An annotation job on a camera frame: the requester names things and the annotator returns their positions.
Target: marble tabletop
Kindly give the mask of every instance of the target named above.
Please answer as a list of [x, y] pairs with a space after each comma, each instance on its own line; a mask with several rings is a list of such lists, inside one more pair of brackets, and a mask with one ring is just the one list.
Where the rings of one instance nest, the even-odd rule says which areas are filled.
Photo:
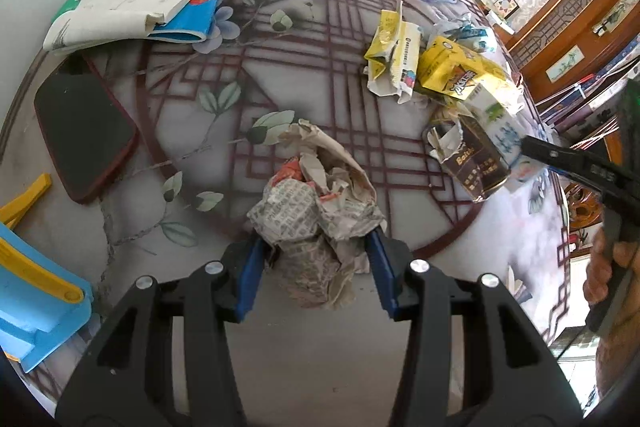
[[[104, 315], [140, 275], [185, 277], [248, 233], [246, 212], [288, 157], [252, 126], [266, 114], [294, 112], [337, 139], [367, 171], [388, 233], [416, 257], [463, 279], [491, 271], [504, 280], [512, 266], [532, 294], [523, 308], [550, 341], [570, 289], [558, 179], [552, 174], [542, 188], [538, 180], [513, 194], [502, 188], [473, 204], [426, 154], [425, 105], [398, 105], [366, 89], [362, 55], [380, 10], [396, 1], [220, 0], [219, 38], [206, 49], [124, 41], [87, 50], [87, 63], [142, 140], [116, 182], [85, 206], [66, 196], [34, 116], [35, 91], [61, 61], [40, 54], [14, 101], [10, 132], [0, 137], [0, 200], [15, 197], [41, 172], [53, 174], [54, 186], [18, 235], [89, 280], [94, 309]], [[405, 20], [426, 30], [465, 15], [484, 21], [473, 0], [402, 1]], [[495, 59], [521, 81], [504, 50]], [[536, 121], [532, 104], [525, 111]], [[162, 185], [176, 174], [180, 194], [166, 203]], [[247, 322], [229, 328], [249, 418], [265, 425], [386, 424], [408, 330], [386, 320], [370, 276], [356, 276], [354, 289], [357, 300], [348, 309], [304, 311], [265, 276]], [[53, 401], [89, 338], [81, 331], [30, 375], [50, 383], [39, 385]], [[306, 374], [316, 377], [305, 380]], [[295, 392], [279, 392], [294, 380]], [[333, 407], [344, 417], [335, 418]], [[354, 423], [361, 408], [368, 421]]]

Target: yellow box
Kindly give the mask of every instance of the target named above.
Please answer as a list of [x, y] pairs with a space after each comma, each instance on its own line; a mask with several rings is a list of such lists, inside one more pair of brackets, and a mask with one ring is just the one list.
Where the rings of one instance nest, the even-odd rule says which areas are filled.
[[417, 81], [424, 89], [459, 100], [466, 100], [474, 87], [482, 84], [505, 107], [520, 94], [498, 64], [439, 36], [420, 56]]

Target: person's arm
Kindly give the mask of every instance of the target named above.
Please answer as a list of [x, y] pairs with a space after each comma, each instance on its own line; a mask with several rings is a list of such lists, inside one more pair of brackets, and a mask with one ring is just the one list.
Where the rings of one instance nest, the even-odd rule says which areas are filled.
[[[604, 246], [604, 232], [600, 229], [593, 242], [587, 280], [582, 288], [584, 298], [591, 305], [603, 301], [608, 293], [611, 265], [602, 255]], [[640, 255], [634, 259], [637, 249], [636, 243], [618, 243], [613, 249], [613, 258], [620, 266], [626, 267], [634, 260], [632, 268], [635, 276], [611, 332], [606, 338], [600, 339], [598, 345], [596, 384], [600, 396], [622, 375], [640, 346]]]

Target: yellow handle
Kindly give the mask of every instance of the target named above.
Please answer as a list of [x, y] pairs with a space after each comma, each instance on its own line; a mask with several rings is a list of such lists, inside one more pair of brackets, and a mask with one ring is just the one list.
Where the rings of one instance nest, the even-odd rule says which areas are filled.
[[13, 230], [20, 220], [24, 217], [33, 203], [43, 195], [51, 186], [51, 176], [41, 174], [38, 179], [31, 184], [20, 196], [10, 201], [0, 208], [0, 221], [2, 221], [9, 229]]
[[78, 304], [84, 299], [84, 292], [78, 286], [45, 270], [2, 238], [0, 238], [0, 266], [39, 290], [69, 304]]

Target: human hand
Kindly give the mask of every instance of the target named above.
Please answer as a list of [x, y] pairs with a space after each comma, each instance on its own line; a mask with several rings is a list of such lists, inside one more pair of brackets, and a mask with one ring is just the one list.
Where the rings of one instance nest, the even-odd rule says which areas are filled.
[[[603, 256], [604, 248], [604, 230], [599, 229], [593, 241], [593, 248], [591, 248], [591, 260], [587, 266], [587, 280], [582, 286], [584, 298], [592, 306], [604, 301], [609, 294], [607, 283], [611, 279], [612, 272], [610, 261]], [[614, 320], [614, 325], [626, 321], [640, 311], [640, 255], [634, 258], [637, 250], [637, 243], [616, 243], [613, 247], [614, 261], [622, 267], [627, 267], [633, 260], [632, 269], [636, 274], [629, 286], [625, 302]]]

